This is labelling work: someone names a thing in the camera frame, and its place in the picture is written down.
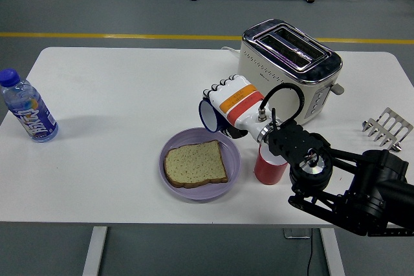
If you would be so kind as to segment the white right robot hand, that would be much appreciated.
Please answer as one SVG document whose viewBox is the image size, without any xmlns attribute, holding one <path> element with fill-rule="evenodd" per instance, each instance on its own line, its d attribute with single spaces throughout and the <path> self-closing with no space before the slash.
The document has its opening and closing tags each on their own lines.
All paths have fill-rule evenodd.
<svg viewBox="0 0 414 276">
<path fill-rule="evenodd" d="M 270 131 L 271 111 L 264 96 L 244 76 L 233 75 L 203 91 L 199 116 L 211 133 L 232 138 L 250 134 L 260 143 Z"/>
</svg>

